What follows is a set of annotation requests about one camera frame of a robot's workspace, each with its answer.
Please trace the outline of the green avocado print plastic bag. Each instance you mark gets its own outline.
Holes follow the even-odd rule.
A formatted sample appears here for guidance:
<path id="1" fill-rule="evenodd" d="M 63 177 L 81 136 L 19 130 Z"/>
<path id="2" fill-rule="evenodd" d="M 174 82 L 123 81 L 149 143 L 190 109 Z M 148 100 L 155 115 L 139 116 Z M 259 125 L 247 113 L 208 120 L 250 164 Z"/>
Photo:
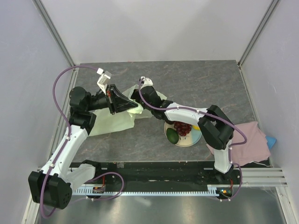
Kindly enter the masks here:
<path id="1" fill-rule="evenodd" d="M 108 108 L 98 109 L 93 113 L 96 115 L 96 120 L 89 137 L 130 129 L 134 127 L 135 119 L 145 119 L 153 116 L 149 110 L 143 109 L 140 104 L 136 108 L 114 115 L 110 113 Z"/>

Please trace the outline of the green avocado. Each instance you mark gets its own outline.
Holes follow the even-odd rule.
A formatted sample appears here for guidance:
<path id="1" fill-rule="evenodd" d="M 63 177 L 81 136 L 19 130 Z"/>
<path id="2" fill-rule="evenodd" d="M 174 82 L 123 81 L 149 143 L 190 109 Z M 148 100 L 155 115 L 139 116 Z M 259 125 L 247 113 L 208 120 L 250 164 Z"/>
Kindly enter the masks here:
<path id="1" fill-rule="evenodd" d="M 177 144 L 179 141 L 178 133 L 176 132 L 176 130 L 174 130 L 172 128 L 167 128 L 166 137 L 167 137 L 168 141 L 172 144 Z"/>

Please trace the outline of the red grape bunch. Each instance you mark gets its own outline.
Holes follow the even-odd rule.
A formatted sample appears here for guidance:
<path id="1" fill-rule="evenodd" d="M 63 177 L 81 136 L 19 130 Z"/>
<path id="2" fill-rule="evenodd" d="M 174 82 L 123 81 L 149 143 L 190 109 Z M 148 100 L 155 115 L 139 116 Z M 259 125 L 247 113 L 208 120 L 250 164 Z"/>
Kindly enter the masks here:
<path id="1" fill-rule="evenodd" d="M 174 129 L 179 136 L 186 136 L 192 130 L 192 126 L 187 123 L 176 121 L 174 122 Z"/>

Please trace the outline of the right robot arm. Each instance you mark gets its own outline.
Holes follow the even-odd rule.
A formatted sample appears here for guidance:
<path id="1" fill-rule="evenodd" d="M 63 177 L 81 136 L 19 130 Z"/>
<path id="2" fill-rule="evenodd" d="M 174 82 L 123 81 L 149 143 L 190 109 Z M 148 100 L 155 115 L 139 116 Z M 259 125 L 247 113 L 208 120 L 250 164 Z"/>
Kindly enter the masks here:
<path id="1" fill-rule="evenodd" d="M 214 151 L 214 178 L 218 183 L 226 183 L 231 178 L 228 145 L 234 129 L 232 122 L 216 105 L 209 108 L 193 108 L 162 99 L 152 86 L 133 90 L 131 99 L 140 103 L 157 119 L 167 122 L 182 122 L 199 127 L 206 143 Z"/>

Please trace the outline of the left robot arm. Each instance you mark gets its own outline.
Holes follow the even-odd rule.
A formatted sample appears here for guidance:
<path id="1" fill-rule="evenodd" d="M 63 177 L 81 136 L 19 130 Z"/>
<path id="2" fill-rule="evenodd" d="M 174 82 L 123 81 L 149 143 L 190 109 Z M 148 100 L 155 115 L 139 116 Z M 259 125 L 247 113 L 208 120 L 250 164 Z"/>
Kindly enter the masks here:
<path id="1" fill-rule="evenodd" d="M 29 188 L 35 203 L 64 209 L 72 193 L 90 181 L 99 183 L 103 173 L 96 162 L 82 163 L 75 171 L 68 169 L 82 143 L 89 136 L 95 124 L 94 110 L 105 109 L 112 114 L 138 107 L 138 104 L 124 96 L 114 84 L 108 86 L 108 93 L 98 91 L 95 95 L 83 87 L 75 87 L 69 94 L 71 115 L 67 129 L 54 154 L 39 172 L 28 177 Z"/>

